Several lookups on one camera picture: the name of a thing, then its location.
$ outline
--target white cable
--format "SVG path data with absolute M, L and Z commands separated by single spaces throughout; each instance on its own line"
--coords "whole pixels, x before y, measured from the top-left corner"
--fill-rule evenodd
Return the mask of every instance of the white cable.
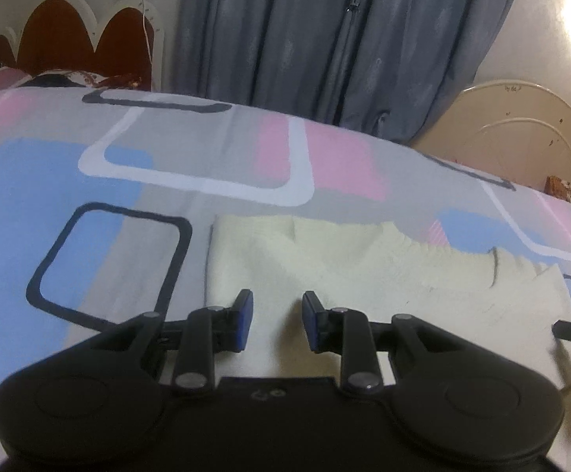
M 143 36 L 146 37 L 146 49 L 148 50 L 148 60 L 150 62 L 150 71 L 152 72 L 152 53 L 150 53 L 150 40 L 146 31 L 146 0 L 142 0 L 142 27 Z

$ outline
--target wooden headboard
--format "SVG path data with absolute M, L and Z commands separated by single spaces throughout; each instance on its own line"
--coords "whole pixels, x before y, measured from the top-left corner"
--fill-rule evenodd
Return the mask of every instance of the wooden headboard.
M 31 75 L 52 69 L 95 72 L 104 76 L 135 75 L 140 89 L 160 90 L 163 27 L 146 2 L 148 57 L 141 0 L 124 0 L 98 24 L 84 0 L 43 0 L 17 39 L 12 29 L 0 33 L 0 60 Z

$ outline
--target curtain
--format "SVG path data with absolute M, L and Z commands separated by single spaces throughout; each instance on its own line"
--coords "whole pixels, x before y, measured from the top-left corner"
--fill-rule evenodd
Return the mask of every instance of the curtain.
M 174 90 L 406 143 L 472 80 L 512 0 L 182 0 Z

